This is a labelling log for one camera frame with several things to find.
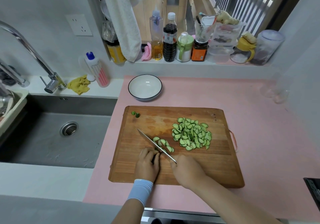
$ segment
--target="oil bottle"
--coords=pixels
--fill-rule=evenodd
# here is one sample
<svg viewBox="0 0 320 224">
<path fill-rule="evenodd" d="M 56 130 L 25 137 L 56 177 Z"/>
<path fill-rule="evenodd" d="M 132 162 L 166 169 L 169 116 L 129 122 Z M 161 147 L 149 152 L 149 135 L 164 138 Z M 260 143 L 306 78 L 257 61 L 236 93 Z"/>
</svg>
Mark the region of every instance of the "oil bottle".
<svg viewBox="0 0 320 224">
<path fill-rule="evenodd" d="M 151 58 L 160 60 L 163 51 L 163 18 L 160 16 L 160 11 L 155 7 L 150 17 L 150 33 L 151 33 Z"/>
<path fill-rule="evenodd" d="M 177 50 L 177 24 L 174 21 L 176 14 L 168 13 L 168 23 L 163 28 L 163 57 L 165 61 L 172 62 Z"/>
</svg>

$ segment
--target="kitchen sink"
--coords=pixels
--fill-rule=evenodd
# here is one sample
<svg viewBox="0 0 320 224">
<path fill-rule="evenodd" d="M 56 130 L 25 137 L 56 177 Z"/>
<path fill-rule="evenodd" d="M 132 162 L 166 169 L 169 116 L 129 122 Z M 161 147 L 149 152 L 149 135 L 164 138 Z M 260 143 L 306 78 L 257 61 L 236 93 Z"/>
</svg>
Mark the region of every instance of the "kitchen sink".
<svg viewBox="0 0 320 224">
<path fill-rule="evenodd" d="M 94 168 L 116 102 L 28 95 L 0 138 L 0 162 Z"/>
</svg>

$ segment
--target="yellow cloth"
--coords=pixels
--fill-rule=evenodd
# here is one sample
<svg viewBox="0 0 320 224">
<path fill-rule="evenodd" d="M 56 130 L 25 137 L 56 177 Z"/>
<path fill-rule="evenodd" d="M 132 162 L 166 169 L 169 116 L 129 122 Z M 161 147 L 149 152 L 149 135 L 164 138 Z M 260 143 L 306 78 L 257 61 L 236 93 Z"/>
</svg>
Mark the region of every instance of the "yellow cloth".
<svg viewBox="0 0 320 224">
<path fill-rule="evenodd" d="M 72 89 L 75 93 L 81 95 L 82 93 L 88 92 L 90 89 L 88 87 L 89 84 L 90 81 L 87 79 L 87 75 L 83 75 L 73 79 L 70 83 L 68 83 L 67 88 Z"/>
</svg>

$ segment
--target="knife blade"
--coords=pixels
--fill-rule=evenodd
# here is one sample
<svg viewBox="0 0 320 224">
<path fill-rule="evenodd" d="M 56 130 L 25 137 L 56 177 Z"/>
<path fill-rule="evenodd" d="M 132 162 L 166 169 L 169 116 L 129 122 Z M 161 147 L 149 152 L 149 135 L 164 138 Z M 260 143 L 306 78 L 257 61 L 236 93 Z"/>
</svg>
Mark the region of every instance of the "knife blade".
<svg viewBox="0 0 320 224">
<path fill-rule="evenodd" d="M 142 136 L 143 139 L 145 139 L 147 142 L 149 142 L 149 144 L 153 147 L 156 147 L 156 149 L 159 151 L 159 152 L 162 152 L 167 158 L 173 160 L 175 163 L 177 163 L 176 160 L 174 160 L 173 157 L 171 157 L 168 153 L 166 153 L 165 151 L 162 150 L 161 147 L 158 146 L 158 144 L 156 144 L 153 140 L 151 140 L 149 137 L 147 137 L 142 131 L 140 131 L 139 129 L 137 129 L 139 134 Z"/>
</svg>

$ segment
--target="pink countertop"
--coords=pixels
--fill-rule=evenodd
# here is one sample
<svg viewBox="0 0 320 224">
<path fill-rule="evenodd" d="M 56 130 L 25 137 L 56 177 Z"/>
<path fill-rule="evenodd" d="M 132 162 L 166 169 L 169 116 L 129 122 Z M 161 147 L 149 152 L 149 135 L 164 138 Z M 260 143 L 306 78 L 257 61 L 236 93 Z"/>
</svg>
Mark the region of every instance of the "pink countertop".
<svg viewBox="0 0 320 224">
<path fill-rule="evenodd" d="M 237 140 L 245 182 L 244 188 L 231 191 L 276 218 L 320 222 L 320 212 L 302 179 L 320 178 L 319 153 L 284 104 L 260 95 L 262 81 L 160 77 L 162 95 L 140 102 L 128 92 L 132 78 L 124 79 L 84 202 L 123 205 L 128 197 L 132 184 L 108 180 L 126 106 L 218 108 Z M 148 207 L 213 212 L 190 190 L 172 185 L 156 185 Z"/>
</svg>

